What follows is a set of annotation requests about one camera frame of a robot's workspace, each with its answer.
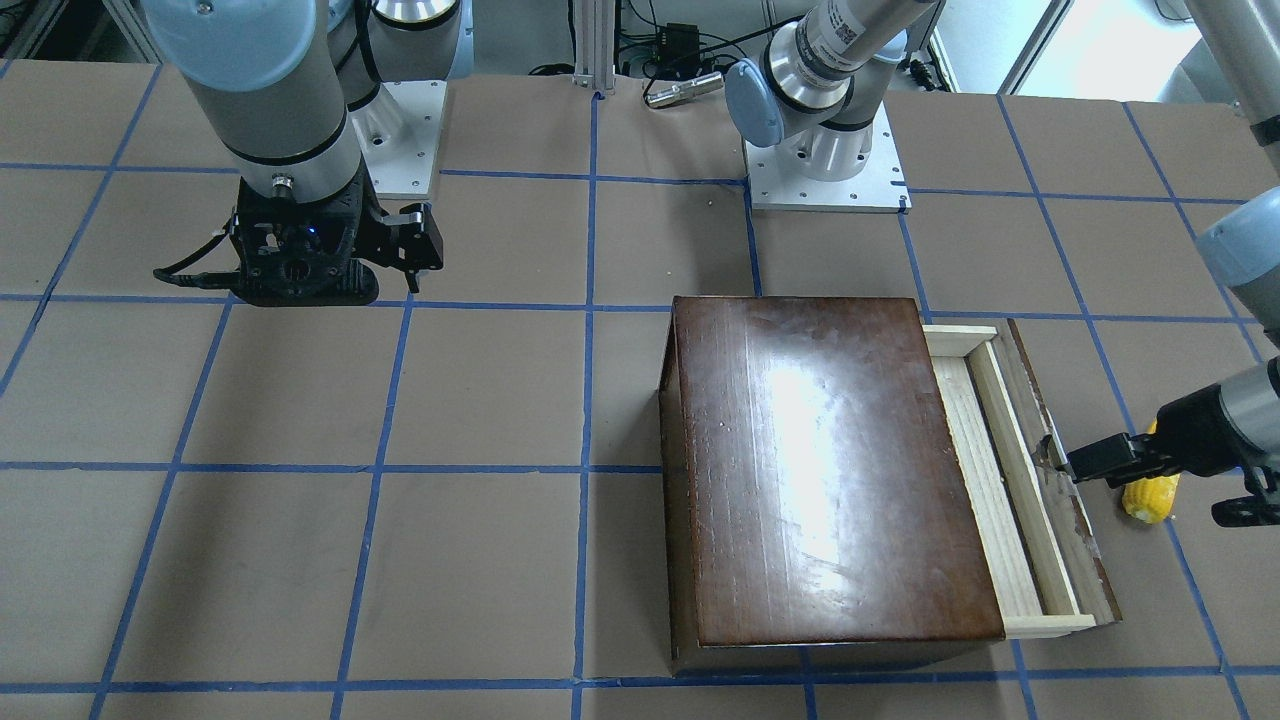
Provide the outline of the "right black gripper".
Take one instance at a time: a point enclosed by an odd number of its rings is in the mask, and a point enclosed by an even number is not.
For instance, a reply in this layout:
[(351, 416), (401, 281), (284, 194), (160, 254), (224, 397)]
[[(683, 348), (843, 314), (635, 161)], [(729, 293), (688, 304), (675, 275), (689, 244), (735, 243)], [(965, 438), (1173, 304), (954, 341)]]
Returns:
[(420, 275), (444, 266), (444, 240), (429, 202), (396, 214), (378, 208), (365, 165), (338, 193), (316, 202), (268, 199), (239, 181), (232, 243), (239, 259), (232, 293), (260, 307), (364, 306), (378, 299), (375, 273), (362, 259), (403, 274), (408, 292)]

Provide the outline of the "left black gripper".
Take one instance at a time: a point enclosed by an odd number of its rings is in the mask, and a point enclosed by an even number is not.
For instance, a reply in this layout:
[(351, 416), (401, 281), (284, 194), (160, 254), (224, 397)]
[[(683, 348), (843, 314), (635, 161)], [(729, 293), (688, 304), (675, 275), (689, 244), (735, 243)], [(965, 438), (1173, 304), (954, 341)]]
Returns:
[(1215, 477), (1242, 470), (1245, 495), (1217, 501), (1210, 512), (1222, 528), (1276, 527), (1277, 391), (1270, 382), (1224, 382), (1161, 407), (1157, 430), (1117, 433), (1068, 454), (1076, 484), (1126, 486), (1175, 473)]

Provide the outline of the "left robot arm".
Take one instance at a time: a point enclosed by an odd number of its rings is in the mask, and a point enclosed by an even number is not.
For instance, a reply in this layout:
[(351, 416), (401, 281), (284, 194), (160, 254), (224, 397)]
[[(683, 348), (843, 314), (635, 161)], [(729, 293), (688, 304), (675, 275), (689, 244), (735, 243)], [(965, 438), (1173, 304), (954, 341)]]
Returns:
[[(1188, 10), (1270, 161), (1279, 147), (1279, 6), (1275, 1), (1190, 1)], [(1230, 290), (1279, 340), (1279, 191), (1268, 190), (1196, 238), (1212, 277)], [(1245, 493), (1211, 509), (1225, 528), (1274, 527), (1279, 521), (1277, 360), (1239, 372), (1164, 405), (1156, 428), (1117, 433), (1065, 452), (1041, 443), (1050, 466), (1075, 483), (1103, 480), (1114, 488), (1135, 480), (1189, 473), (1243, 474)]]

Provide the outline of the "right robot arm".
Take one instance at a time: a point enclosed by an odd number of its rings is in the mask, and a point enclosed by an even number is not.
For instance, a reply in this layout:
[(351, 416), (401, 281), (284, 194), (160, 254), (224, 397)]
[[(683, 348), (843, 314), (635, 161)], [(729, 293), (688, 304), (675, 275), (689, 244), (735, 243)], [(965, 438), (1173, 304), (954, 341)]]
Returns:
[(146, 1), (239, 172), (229, 220), (154, 272), (259, 307), (362, 306), (376, 269), (417, 293), (444, 265), (428, 200), (424, 114), (393, 87), (442, 87), (474, 64), (470, 1)]

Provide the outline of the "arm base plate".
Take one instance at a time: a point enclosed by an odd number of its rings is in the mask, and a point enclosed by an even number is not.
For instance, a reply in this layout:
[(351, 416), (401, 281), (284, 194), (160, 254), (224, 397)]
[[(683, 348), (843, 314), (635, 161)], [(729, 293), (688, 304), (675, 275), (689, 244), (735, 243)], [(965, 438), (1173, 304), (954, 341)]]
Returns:
[(902, 214), (913, 208), (884, 104), (861, 129), (818, 126), (773, 147), (742, 147), (756, 209)]
[(443, 79), (384, 83), (371, 102), (352, 113), (380, 197), (431, 197), (447, 95)]

